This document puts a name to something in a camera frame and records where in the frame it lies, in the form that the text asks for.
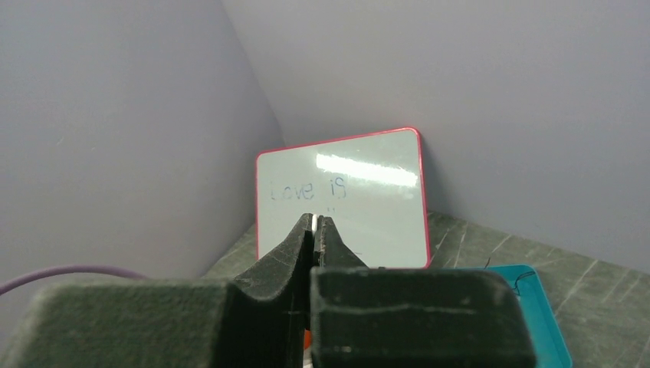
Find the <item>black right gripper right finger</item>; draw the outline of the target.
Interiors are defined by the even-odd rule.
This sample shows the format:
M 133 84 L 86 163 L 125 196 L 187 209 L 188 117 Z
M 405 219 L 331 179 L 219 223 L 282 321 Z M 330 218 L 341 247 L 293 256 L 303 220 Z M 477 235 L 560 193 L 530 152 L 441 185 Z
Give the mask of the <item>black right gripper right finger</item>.
M 534 367 L 513 288 L 486 269 L 367 267 L 316 217 L 310 273 L 315 367 Z

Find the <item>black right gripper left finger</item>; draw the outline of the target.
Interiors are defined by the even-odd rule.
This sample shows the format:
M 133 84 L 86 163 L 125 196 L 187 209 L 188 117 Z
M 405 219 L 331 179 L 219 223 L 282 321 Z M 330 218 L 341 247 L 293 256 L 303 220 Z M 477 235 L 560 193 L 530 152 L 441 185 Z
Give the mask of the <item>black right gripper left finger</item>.
M 314 237 L 302 215 L 233 278 L 87 281 L 41 289 L 3 367 L 299 367 Z

